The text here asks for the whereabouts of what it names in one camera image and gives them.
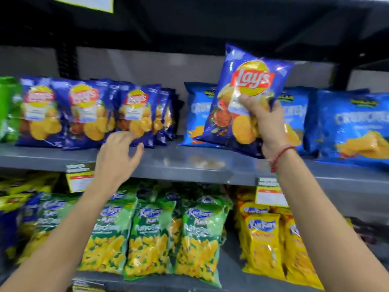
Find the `person's right forearm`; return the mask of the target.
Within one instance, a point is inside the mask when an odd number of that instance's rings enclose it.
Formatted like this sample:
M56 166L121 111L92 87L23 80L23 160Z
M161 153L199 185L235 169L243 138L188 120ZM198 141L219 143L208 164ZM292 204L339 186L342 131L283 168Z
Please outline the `person's right forearm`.
M389 272L326 196L304 161L286 152L272 169L325 292L389 292Z

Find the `person's left forearm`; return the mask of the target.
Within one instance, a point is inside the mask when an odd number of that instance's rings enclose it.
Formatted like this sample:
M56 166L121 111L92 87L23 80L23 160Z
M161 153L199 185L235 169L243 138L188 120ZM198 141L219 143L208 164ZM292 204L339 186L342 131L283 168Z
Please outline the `person's left forearm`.
M120 184L117 178L95 177L46 242L0 286L0 292L66 292L98 216Z

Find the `bright green chip bag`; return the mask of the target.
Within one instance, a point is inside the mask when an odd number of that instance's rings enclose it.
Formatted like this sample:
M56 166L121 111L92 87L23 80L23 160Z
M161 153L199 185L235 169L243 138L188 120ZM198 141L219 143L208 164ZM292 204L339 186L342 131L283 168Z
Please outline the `bright green chip bag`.
M0 77L0 143L19 137L22 86L18 78Z

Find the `yellow bordered white sign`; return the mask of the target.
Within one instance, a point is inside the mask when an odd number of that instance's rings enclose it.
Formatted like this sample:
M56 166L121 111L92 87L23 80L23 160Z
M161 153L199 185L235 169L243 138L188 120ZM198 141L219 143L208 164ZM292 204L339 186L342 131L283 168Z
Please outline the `yellow bordered white sign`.
M79 6L86 9L97 10L106 13L114 13L114 0L54 0L61 3Z

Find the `black metal shelf board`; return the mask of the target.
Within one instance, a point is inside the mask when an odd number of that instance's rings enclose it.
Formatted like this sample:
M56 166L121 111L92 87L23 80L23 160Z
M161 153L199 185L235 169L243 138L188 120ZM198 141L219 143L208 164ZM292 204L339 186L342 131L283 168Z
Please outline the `black metal shelf board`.
M389 69L389 0L114 0L114 12L0 0L0 45L223 55Z

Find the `person's left hand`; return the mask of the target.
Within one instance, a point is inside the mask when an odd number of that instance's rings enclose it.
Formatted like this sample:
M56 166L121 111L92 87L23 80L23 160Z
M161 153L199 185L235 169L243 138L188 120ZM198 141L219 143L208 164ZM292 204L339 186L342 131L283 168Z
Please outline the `person's left hand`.
M95 165L94 187L110 197L133 174L129 146L137 137L129 131L112 133L100 148Z

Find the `black shelf upright post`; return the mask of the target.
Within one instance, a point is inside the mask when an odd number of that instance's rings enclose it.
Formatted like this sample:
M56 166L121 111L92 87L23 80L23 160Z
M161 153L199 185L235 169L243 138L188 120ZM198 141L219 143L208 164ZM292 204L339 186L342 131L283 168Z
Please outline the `black shelf upright post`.
M351 60L334 64L329 80L329 88L333 91L347 90L352 71L353 63Z
M61 78L79 80L77 47L69 42L60 42L55 47L56 61Z

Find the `light blue chip bag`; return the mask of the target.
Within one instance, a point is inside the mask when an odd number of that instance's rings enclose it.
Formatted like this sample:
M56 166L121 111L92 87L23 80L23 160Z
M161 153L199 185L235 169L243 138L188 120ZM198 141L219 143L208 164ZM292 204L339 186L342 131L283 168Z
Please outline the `light blue chip bag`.
M320 162L389 171L389 92L319 89L309 99L308 154Z
M305 118L309 105L310 89L285 87L278 97L284 109L284 128L287 139L299 155L305 154Z
M217 84L185 82L184 85L188 92L189 110L186 120L186 131L180 146L218 148L215 144L195 139L204 132Z

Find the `person's right hand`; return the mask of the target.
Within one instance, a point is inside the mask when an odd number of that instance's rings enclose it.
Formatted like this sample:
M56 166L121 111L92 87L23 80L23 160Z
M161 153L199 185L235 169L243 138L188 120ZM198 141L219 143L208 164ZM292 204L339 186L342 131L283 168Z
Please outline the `person's right hand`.
M296 150L289 143L284 128L284 109L276 100L271 110L263 108L263 115L257 119L259 133L262 138L262 154L271 164L277 161L284 153Z

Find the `blue and yellow snack packet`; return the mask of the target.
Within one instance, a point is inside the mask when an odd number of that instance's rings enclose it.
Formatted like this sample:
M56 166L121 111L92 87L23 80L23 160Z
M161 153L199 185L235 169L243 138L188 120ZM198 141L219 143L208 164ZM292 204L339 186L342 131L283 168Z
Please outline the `blue and yellow snack packet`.
M42 193L0 196L0 250L14 260L20 239L32 235Z

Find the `row of yellow snack packets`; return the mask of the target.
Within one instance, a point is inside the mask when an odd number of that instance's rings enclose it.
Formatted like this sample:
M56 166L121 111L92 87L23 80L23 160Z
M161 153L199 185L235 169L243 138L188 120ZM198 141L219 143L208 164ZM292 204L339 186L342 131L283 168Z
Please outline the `row of yellow snack packets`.
M290 208L257 204L252 186L238 186L232 198L243 271L324 290Z

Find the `row of dark blue packets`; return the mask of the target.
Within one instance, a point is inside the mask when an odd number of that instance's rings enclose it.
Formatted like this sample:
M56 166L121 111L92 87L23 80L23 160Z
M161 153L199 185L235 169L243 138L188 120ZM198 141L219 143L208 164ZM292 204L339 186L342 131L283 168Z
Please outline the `row of dark blue packets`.
M131 132L145 148L166 145L175 89L109 78L85 81L22 76L9 112L17 146L99 148L113 132Z

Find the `row of green snack packets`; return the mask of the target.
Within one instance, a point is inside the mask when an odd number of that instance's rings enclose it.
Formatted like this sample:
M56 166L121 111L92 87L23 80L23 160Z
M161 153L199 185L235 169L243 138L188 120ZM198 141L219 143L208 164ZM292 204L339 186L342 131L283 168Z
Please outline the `row of green snack packets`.
M217 266L231 207L220 185L128 182L98 215L77 271L128 281L185 275L221 288Z

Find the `pile of yellow crisp packets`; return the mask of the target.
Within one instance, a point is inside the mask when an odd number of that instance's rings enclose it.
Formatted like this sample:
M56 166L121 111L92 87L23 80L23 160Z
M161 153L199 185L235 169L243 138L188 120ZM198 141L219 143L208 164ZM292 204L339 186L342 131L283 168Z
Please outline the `pile of yellow crisp packets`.
M0 214L20 211L42 192L51 192L59 180L58 172L35 172L23 177L0 175Z

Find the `dark blue chip bag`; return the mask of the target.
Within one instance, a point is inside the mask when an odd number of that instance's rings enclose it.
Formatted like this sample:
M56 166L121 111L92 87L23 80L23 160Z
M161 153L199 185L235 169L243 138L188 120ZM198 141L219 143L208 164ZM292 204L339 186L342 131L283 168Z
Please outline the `dark blue chip bag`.
M257 120L240 103L242 94L270 110L281 94L294 63L256 57L226 44L225 60L210 112L197 141L223 146L231 151L263 159Z

